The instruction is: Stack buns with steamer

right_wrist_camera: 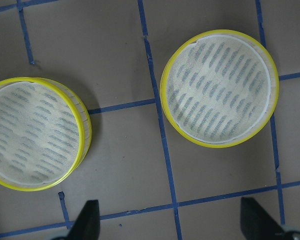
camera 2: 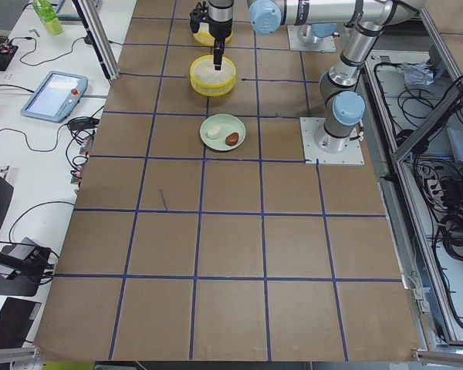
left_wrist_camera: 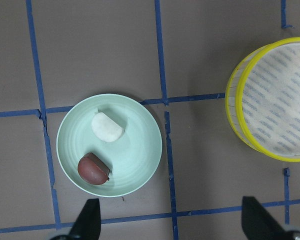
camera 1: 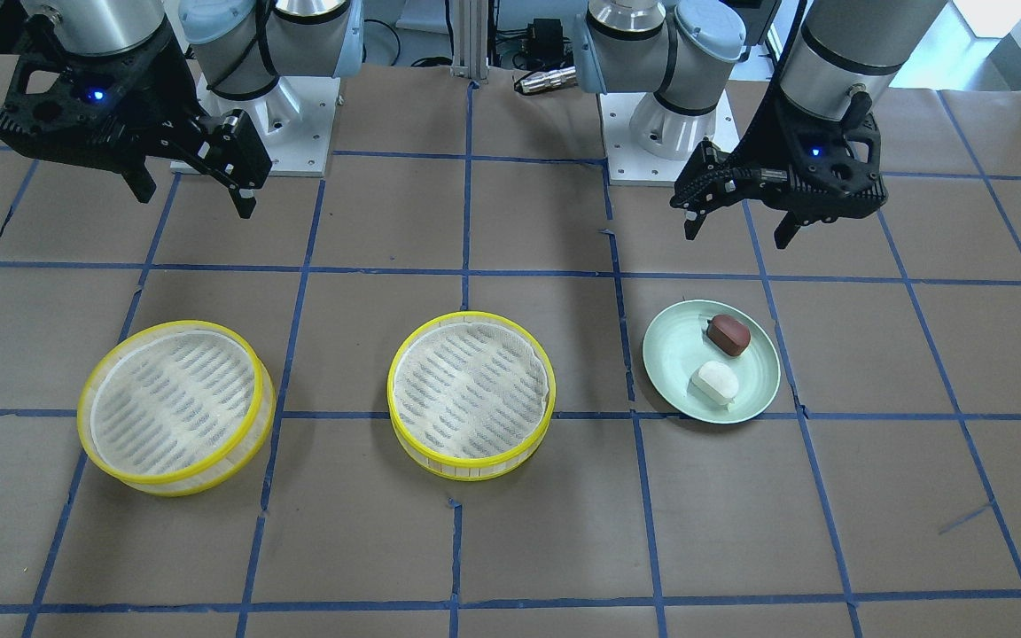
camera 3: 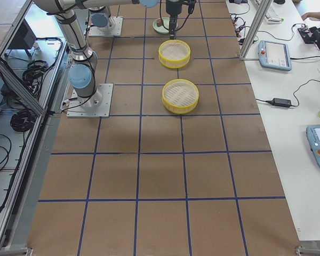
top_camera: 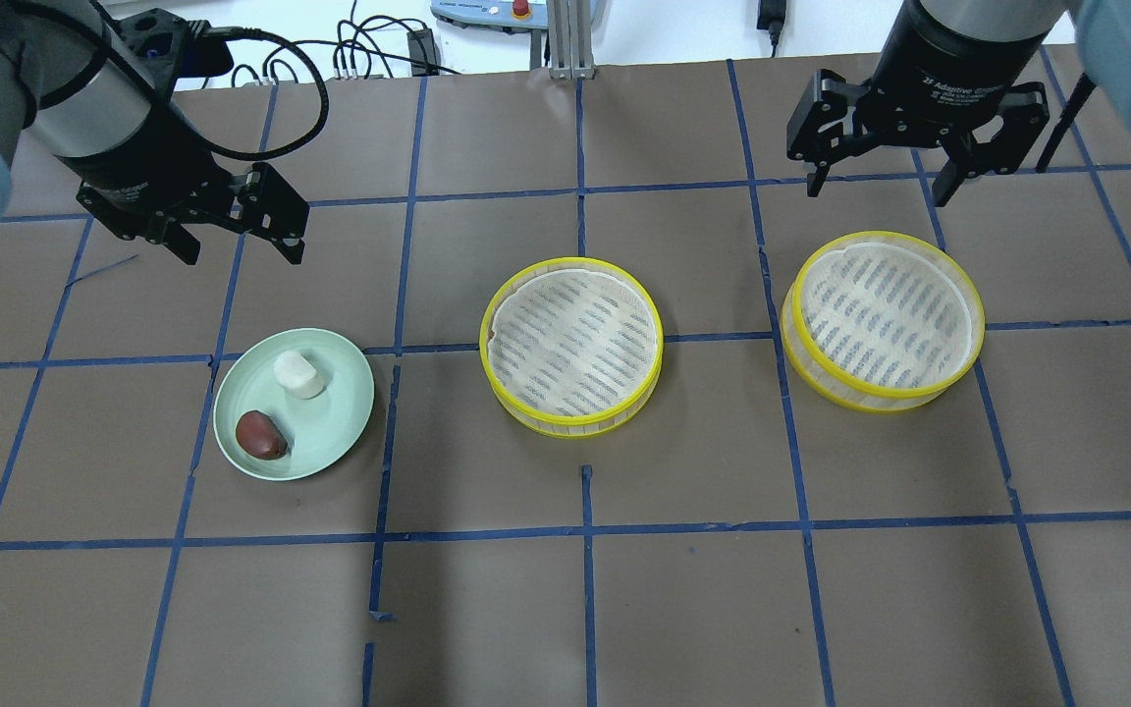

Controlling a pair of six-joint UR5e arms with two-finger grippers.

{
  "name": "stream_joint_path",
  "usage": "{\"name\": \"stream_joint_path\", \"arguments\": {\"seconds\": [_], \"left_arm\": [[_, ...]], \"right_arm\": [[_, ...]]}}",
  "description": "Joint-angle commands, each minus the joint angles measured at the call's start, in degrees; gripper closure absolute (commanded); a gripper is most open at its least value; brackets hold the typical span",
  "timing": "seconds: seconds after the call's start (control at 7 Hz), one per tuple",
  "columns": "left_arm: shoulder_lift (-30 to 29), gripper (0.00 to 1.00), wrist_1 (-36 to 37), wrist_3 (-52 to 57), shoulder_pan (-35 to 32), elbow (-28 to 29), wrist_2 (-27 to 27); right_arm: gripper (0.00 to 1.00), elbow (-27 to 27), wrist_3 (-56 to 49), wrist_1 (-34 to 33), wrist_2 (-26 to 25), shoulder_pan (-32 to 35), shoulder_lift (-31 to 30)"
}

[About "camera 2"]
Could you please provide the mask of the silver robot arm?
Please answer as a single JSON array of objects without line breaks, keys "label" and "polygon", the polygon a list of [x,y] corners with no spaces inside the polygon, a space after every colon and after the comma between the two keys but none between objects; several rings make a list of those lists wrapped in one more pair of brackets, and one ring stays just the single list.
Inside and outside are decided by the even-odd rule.
[{"label": "silver robot arm", "polygon": [[365,110],[356,93],[367,56],[387,25],[418,15],[423,1],[249,1],[248,16],[253,29],[269,35],[282,25],[342,23],[350,35],[336,65],[326,71],[319,90],[326,106],[326,118],[314,134],[316,145],[326,153],[342,152],[353,128]]}]

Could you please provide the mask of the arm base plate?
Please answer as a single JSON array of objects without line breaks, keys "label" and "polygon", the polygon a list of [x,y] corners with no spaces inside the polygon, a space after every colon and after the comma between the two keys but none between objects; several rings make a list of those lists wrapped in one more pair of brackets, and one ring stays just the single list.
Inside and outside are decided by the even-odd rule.
[{"label": "arm base plate", "polygon": [[300,118],[304,162],[312,165],[364,165],[357,129],[353,128],[348,137],[339,139],[325,131],[324,121],[322,117]]},{"label": "arm base plate", "polygon": [[336,23],[288,25],[289,48],[293,51],[335,52]]}]

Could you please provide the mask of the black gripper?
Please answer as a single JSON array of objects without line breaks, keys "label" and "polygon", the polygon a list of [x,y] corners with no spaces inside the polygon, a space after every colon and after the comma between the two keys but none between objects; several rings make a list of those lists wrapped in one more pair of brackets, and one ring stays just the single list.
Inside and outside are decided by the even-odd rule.
[{"label": "black gripper", "polygon": [[213,46],[215,70],[221,70],[225,43],[232,33],[232,0],[210,0],[208,2],[209,32],[216,39]]}]

